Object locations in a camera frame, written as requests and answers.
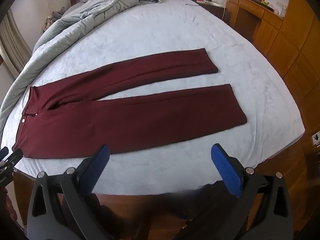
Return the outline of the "maroon pants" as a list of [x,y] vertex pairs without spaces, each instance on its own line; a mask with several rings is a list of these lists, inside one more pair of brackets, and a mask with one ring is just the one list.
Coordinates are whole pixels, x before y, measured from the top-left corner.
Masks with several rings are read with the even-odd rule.
[[13,150],[27,158],[146,150],[244,125],[229,84],[122,99],[109,96],[152,83],[216,74],[205,49],[172,51],[109,64],[31,87]]

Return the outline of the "beige curtain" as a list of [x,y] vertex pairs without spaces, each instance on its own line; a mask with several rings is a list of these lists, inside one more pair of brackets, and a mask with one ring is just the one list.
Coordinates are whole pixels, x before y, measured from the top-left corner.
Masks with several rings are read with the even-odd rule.
[[31,58],[32,52],[16,25],[11,9],[1,22],[0,35],[1,57],[9,72],[16,79]]

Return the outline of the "wooden desk cabinet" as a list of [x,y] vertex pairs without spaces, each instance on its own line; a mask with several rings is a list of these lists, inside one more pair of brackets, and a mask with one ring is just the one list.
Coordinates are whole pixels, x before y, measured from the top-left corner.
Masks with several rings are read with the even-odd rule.
[[226,23],[267,56],[283,18],[252,0],[227,0]]

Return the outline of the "dark wooden nightstand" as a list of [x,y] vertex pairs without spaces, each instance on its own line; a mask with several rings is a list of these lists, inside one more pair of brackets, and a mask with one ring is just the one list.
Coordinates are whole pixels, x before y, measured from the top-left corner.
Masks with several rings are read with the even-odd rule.
[[193,2],[197,3],[199,6],[206,9],[208,12],[216,16],[217,18],[223,20],[225,15],[225,8],[217,3],[206,1],[206,0],[192,0]]

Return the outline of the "grey duvet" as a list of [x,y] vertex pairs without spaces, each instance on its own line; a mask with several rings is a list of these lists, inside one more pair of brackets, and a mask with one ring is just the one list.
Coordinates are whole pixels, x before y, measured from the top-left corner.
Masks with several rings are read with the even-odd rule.
[[50,62],[95,27],[138,3],[139,0],[89,0],[53,23],[35,44],[30,60],[4,97],[1,133],[20,97]]

